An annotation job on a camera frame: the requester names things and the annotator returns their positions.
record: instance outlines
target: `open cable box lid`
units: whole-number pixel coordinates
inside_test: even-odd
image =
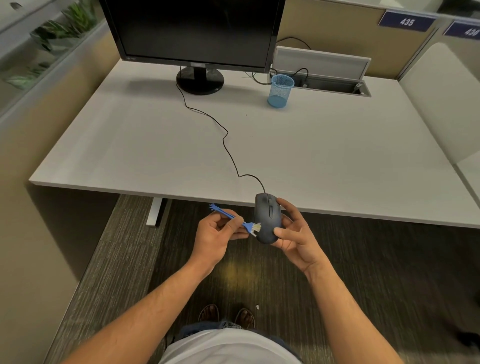
[[[309,76],[359,82],[371,60],[367,57],[277,46],[272,68],[278,73],[292,74],[305,67]],[[307,72],[301,70],[297,74],[306,75]]]

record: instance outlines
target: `round monitor base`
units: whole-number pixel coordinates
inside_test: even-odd
[[[177,73],[180,88],[194,95],[210,95],[222,88],[223,75],[218,70],[200,67],[185,67]]]

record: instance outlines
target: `floor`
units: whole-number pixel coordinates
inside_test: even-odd
[[[159,226],[150,228],[150,202],[120,197],[46,363],[59,363],[188,259],[208,204],[168,200]],[[252,218],[250,207],[233,209]],[[407,363],[480,363],[479,351],[454,336],[459,329],[480,332],[479,230],[304,216],[360,307]],[[230,319],[242,306],[252,309],[257,327],[282,337],[305,363],[334,362],[305,277],[271,246],[253,239],[230,243],[170,334],[212,302]],[[150,363],[158,362],[163,348],[161,343]]]

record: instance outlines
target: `jeans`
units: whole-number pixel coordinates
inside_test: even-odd
[[[220,330],[222,328],[240,328],[240,325],[234,324],[233,322],[227,321],[227,320],[222,320],[220,322],[211,322],[211,321],[201,321],[197,322],[195,324],[190,324],[190,325],[185,325],[180,329],[180,332],[178,335],[176,335],[173,338],[173,342],[182,340],[186,337],[189,337],[190,335],[196,334],[197,332],[204,331],[204,330]],[[266,337],[267,339],[270,339],[271,341],[276,342],[278,345],[281,347],[287,349],[290,353],[292,353],[300,362],[301,359],[298,356],[296,352],[292,350],[291,347],[289,347],[281,338],[273,335],[266,335],[258,330],[255,329],[249,329],[249,331],[253,331],[259,335],[262,335]]]

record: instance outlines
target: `monitor screen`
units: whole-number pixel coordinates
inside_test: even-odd
[[[103,0],[102,5],[125,57],[266,69],[284,2]]]

